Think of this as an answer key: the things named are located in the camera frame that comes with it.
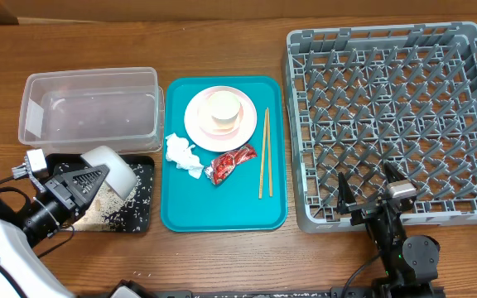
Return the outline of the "white napkin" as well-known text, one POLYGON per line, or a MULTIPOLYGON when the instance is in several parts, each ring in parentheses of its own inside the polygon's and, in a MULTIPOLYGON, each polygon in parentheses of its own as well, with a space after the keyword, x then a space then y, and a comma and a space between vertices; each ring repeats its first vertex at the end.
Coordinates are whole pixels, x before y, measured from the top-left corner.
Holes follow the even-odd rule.
POLYGON ((175 133, 166 136, 165 140, 166 160, 174 161, 177 169, 186 170, 190 176, 199 179, 205 167, 200 163, 200 158, 192 153, 195 145, 175 133))

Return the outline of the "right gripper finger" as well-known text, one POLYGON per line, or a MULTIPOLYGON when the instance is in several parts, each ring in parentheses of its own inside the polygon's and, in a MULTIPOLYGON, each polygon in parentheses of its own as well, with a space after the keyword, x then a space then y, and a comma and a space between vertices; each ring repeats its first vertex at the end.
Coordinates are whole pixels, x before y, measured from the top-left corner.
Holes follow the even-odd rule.
POLYGON ((389 184, 406 179, 406 177, 397 169, 397 167, 389 162, 385 161, 383 163, 383 170, 389 184))
POLYGON ((338 208, 348 208, 356 204, 353 191, 351 190, 345 175, 342 172, 338 173, 338 208))

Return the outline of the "red foil snack wrapper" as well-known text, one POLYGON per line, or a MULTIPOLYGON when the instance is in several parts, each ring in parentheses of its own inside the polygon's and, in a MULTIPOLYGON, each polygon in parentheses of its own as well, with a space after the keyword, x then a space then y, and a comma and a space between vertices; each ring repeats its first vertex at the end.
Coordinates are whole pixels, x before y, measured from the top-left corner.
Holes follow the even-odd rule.
POLYGON ((205 168, 204 173, 213 185, 220 185, 238 165, 257 156, 254 148, 245 144, 239 149, 225 152, 213 159, 210 165, 205 168))

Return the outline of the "grey bowl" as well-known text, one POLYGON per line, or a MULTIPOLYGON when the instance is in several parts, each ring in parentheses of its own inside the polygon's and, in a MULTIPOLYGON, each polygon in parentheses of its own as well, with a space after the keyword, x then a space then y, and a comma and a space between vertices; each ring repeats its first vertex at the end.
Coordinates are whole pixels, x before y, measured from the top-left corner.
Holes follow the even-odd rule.
POLYGON ((127 199, 137 184, 137 176, 131 167, 113 149, 96 147, 80 156, 87 166, 107 166, 105 182, 120 199, 127 199))

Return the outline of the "cream ceramic cup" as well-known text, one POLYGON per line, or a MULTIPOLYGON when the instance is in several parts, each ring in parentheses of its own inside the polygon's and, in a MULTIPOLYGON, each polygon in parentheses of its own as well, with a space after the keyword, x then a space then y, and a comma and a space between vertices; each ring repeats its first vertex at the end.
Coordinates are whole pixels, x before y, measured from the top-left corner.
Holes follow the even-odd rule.
POLYGON ((241 103, 238 97, 229 91, 217 91, 209 96, 210 115, 219 128, 227 129, 234 125, 241 103))

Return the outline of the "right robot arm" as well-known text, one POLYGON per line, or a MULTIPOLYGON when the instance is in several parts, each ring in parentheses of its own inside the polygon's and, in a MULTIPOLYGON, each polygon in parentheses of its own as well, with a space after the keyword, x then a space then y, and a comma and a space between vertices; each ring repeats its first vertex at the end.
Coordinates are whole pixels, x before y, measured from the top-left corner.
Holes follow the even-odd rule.
POLYGON ((378 253, 359 267, 344 284, 342 297, 444 297, 443 289, 431 282, 438 277, 440 244, 427 235, 408 237, 401 214, 411 209, 417 198, 416 186, 393 165, 383 164, 386 190, 377 199, 359 204, 343 173, 338 174, 337 211, 349 214, 350 223, 364 225, 378 253), (376 260, 383 263, 386 276, 362 290, 352 287, 355 277, 376 260))

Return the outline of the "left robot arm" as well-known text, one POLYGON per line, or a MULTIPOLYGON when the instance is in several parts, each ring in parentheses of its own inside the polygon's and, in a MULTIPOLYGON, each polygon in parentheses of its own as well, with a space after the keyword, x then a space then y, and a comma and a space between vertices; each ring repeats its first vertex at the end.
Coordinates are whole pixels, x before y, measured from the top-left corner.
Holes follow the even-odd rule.
POLYGON ((38 179, 31 172, 0 180, 0 297, 73 297, 33 248, 82 217, 109 173, 94 166, 38 179))

